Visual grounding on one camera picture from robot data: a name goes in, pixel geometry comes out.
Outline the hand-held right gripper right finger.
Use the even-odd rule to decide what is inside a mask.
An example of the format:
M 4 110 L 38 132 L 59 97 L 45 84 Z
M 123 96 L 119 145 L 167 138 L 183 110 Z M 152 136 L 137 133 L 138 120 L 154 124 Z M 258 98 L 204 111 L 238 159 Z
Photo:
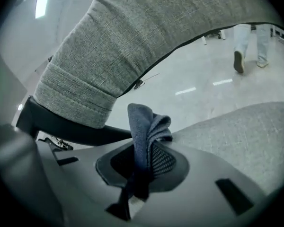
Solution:
M 254 181 L 221 157 L 174 142 L 162 144 L 188 160 L 188 174 L 172 191 L 151 193 L 133 217 L 134 224 L 142 227 L 220 227 L 228 224 L 237 216 L 215 183 L 220 179 L 231 180 L 252 204 L 266 197 Z

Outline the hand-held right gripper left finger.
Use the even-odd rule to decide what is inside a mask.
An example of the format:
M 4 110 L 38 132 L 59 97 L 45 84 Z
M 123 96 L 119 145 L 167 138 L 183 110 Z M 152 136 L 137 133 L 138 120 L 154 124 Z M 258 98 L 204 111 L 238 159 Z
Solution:
M 106 209 L 118 201 L 121 189 L 107 185 L 97 173 L 99 157 L 128 144 L 122 140 L 99 147 L 57 152 L 47 143 L 37 141 L 49 184 L 62 206 L 65 227 L 133 227 Z

